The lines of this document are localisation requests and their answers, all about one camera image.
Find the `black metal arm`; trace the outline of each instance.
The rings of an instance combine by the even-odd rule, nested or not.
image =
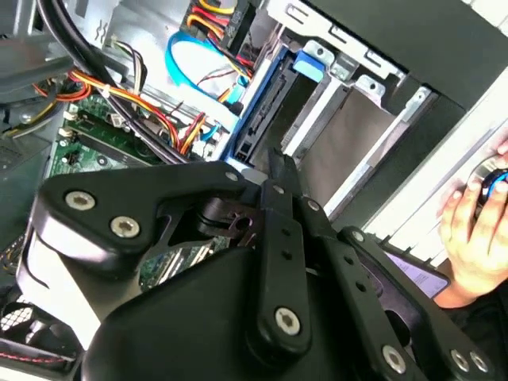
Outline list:
[[[42,186],[18,281],[54,290],[33,270],[41,245],[71,274],[101,323],[84,379],[494,379],[485,355],[368,235],[337,237],[290,158],[271,152],[270,162],[260,187],[220,162]],[[108,298],[128,294],[151,252],[215,236],[232,247],[145,294]],[[407,348],[385,310],[407,325]]]

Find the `screw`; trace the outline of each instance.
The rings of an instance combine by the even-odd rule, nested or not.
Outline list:
[[[275,189],[277,193],[284,194],[284,189],[279,187],[278,185],[274,185],[273,189]]]
[[[406,373],[406,362],[400,356],[400,353],[394,347],[385,345],[383,347],[383,357],[390,368],[399,373],[400,375]]]
[[[275,321],[277,322],[277,326],[281,328],[286,335],[296,336],[300,333],[300,321],[298,316],[285,307],[280,307],[275,312]]]
[[[95,206],[95,198],[91,194],[79,190],[67,193],[65,202],[72,209],[80,211],[90,210]]]
[[[457,364],[457,366],[465,371],[465,372],[468,372],[469,371],[469,363],[466,361],[466,359],[464,358],[464,356],[462,356],[460,354],[459,351],[457,351],[456,349],[453,349],[450,354],[452,355],[452,358],[453,358],[453,361],[455,361],[455,364]]]
[[[471,360],[475,363],[476,367],[485,373],[489,372],[489,367],[485,364],[485,361],[476,352],[470,352]]]
[[[355,239],[359,242],[365,241],[364,236],[362,236],[362,234],[359,232],[352,232],[352,236],[355,237]]]
[[[134,238],[140,233],[140,224],[131,217],[116,217],[111,221],[111,231],[121,238]]]
[[[235,175],[234,173],[232,172],[226,172],[225,173],[225,177],[227,177],[228,179],[232,180],[232,181],[238,181],[238,176]]]
[[[308,204],[312,210],[314,210],[316,212],[318,212],[320,210],[319,204],[317,202],[315,202],[314,200],[309,200]]]

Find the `power supply cable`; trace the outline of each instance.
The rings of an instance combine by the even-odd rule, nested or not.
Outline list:
[[[37,0],[37,5],[44,23],[56,40],[66,49],[69,56],[93,77],[106,85],[117,87],[104,63],[101,62],[100,56],[93,52],[91,46],[70,19],[61,0]],[[106,100],[163,162],[168,164],[188,162],[186,157],[164,143],[145,126],[128,102],[114,96],[108,97]]]

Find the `motherboard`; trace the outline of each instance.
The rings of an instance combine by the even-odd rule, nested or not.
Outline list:
[[[100,96],[91,96],[69,106],[65,122],[52,150],[48,177],[161,165],[161,161],[121,123]],[[206,246],[165,252],[143,262],[142,291],[162,283],[204,260],[226,240],[215,239]]]

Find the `blue object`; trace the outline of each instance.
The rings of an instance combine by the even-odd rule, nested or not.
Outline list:
[[[212,138],[212,136],[221,128],[221,125],[218,123],[212,127],[212,129],[208,133],[203,133],[201,135],[201,141],[208,141]]]
[[[293,63],[293,69],[314,82],[320,83],[325,76],[326,66],[307,53],[300,51]]]
[[[256,103],[260,100],[260,97],[262,93],[264,92],[265,87],[270,82],[270,78],[273,76],[273,73],[279,66],[280,61],[286,56],[287,54],[287,48],[280,49],[279,54],[274,59],[274,61],[271,63],[270,68],[267,71],[267,74],[263,78],[263,82],[258,87],[256,94],[252,98],[252,101],[249,103],[247,110],[244,113],[244,116],[238,121],[237,125],[235,126],[234,130],[232,131],[232,136],[229,138],[228,144],[225,146],[225,150],[221,155],[221,160],[226,161],[228,158],[232,157],[233,155],[233,148],[237,142],[238,134],[241,132],[241,130],[244,127],[245,122],[248,120],[248,117],[254,110],[254,107],[256,107]]]
[[[496,180],[494,180],[492,182],[491,187],[489,188],[489,193],[488,193],[487,197],[491,196],[492,192],[494,191],[495,184],[499,183],[500,181],[506,181],[506,179],[508,179],[508,172],[507,173],[503,173]]]
[[[202,46],[212,52],[216,52],[217,54],[222,56],[222,53],[220,53],[210,42],[202,42],[198,40],[197,38],[194,38],[192,36],[189,36],[188,34],[184,32],[177,32],[171,38],[169,39],[167,43],[167,49],[166,49],[166,68],[167,71],[169,71],[169,75],[171,76],[171,79],[175,83],[176,86],[180,86],[182,84],[186,84],[189,87],[194,88],[195,90],[200,91],[203,94],[208,95],[205,91],[200,89],[195,83],[193,83],[185,74],[183,74],[183,71],[180,69],[178,64],[176,63],[175,57],[173,56],[172,47],[174,44],[177,44],[179,42],[190,42],[192,44],[196,44],[198,46]]]

